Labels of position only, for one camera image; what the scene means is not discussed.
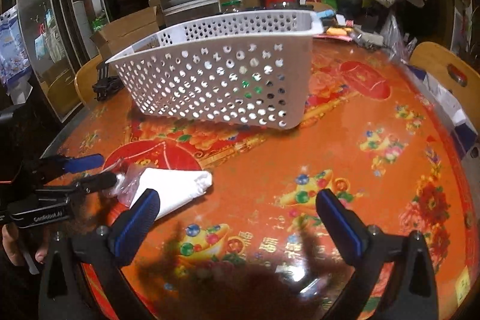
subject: table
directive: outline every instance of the table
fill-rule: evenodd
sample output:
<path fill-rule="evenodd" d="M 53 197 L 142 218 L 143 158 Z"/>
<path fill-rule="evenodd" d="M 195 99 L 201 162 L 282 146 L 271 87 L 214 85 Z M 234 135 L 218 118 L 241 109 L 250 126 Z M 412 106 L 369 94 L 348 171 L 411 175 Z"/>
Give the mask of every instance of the table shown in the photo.
<path fill-rule="evenodd" d="M 179 222 L 188 227 L 179 244 L 179 274 L 207 260 L 301 264 L 300 226 L 320 240 L 319 258 L 340 261 L 314 209 L 317 191 L 329 187 L 366 224 L 387 233 L 421 230 L 436 272 L 440 318 L 456 310 L 478 276 L 479 239 L 469 185 L 433 105 L 382 52 L 316 41 L 311 71 L 304 119 L 292 130 L 144 116 L 121 91 L 63 143 L 59 152 L 101 153 L 105 166 L 124 157 L 213 173 L 210 191 L 155 224 L 123 269 L 150 308 L 171 286 L 153 274 L 142 283 L 138 270 L 160 258 Z M 102 205 L 90 195 L 80 221 L 112 223 L 124 210 L 117 204 L 102 213 Z M 189 240 L 195 235 L 197 241 Z M 93 271 L 85 269 L 105 314 L 115 318 Z M 363 318 L 376 307 L 390 271 L 391 265 L 383 268 Z M 331 304 L 326 298 L 325 307 Z"/>

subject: screw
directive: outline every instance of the screw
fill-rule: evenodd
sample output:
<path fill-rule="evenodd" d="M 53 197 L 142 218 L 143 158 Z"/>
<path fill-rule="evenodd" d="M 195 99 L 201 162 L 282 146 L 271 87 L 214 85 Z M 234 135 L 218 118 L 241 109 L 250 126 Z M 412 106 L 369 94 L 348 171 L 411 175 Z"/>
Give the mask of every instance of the screw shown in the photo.
<path fill-rule="evenodd" d="M 105 236 L 105 235 L 108 235 L 108 233 L 109 233 L 109 228 L 107 226 L 99 226 L 97 228 L 97 235 Z"/>
<path fill-rule="evenodd" d="M 368 226 L 368 231 L 373 235 L 375 236 L 377 233 L 380 233 L 380 228 L 375 226 L 375 225 L 372 225 L 372 226 Z"/>
<path fill-rule="evenodd" d="M 63 239 L 63 233 L 61 231 L 56 231 L 53 235 L 53 240 L 60 241 Z"/>

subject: round dining table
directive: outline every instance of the round dining table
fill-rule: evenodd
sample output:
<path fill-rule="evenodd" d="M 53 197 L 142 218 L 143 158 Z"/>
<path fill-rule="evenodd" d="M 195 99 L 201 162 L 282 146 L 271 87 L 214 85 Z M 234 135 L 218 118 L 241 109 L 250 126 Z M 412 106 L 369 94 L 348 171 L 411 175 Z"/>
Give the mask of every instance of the round dining table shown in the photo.
<path fill-rule="evenodd" d="M 72 157 L 100 153 L 104 167 L 123 158 L 212 173 L 207 193 L 157 221 L 122 269 L 154 314 L 155 303 L 173 287 L 154 271 L 146 283 L 139 270 L 161 259 L 177 226 L 180 276 L 205 262 L 254 263 L 273 271 L 302 265 L 300 229 L 315 236 L 318 259 L 341 262 L 315 211 L 323 188 L 367 225 L 389 234 L 423 232 L 441 319 L 458 308 L 476 280 L 479 238 L 470 188 L 434 103 L 405 67 L 381 51 L 329 40 L 314 40 L 313 46 L 305 114 L 294 129 L 144 115 L 123 90 L 84 112 L 57 149 Z M 65 175 L 54 184 L 73 178 Z M 105 205 L 101 194 L 87 196 L 78 220 L 92 227 L 112 224 L 126 210 L 119 203 L 107 210 Z M 102 311 L 116 319 L 93 269 L 84 269 Z M 391 271 L 392 264 L 385 264 L 363 319 L 376 308 Z M 333 299 L 325 297 L 322 305 L 328 309 Z"/>

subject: human hand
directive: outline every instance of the human hand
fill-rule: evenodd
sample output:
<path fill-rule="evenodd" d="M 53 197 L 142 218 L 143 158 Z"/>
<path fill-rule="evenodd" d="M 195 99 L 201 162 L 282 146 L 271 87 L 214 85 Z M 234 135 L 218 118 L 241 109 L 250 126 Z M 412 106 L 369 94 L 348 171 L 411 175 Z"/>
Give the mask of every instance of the human hand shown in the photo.
<path fill-rule="evenodd" d="M 6 224 L 3 226 L 1 233 L 3 248 L 10 262 L 15 266 L 25 265 L 25 258 L 23 257 L 18 245 L 19 231 L 17 226 L 13 223 Z M 42 244 L 35 253 L 35 260 L 38 263 L 43 263 L 45 257 L 47 256 L 49 237 L 50 231 L 48 228 L 44 227 Z"/>

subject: white plastic basket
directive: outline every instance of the white plastic basket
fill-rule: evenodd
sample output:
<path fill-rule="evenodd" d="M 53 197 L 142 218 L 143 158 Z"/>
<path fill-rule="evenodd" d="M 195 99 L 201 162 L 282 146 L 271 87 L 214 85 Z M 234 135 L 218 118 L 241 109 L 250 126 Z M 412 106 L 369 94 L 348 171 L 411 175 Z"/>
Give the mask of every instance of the white plastic basket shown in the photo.
<path fill-rule="evenodd" d="M 309 11 L 225 14 L 164 29 L 107 63 L 144 114 L 290 129 L 304 113 L 321 33 Z"/>

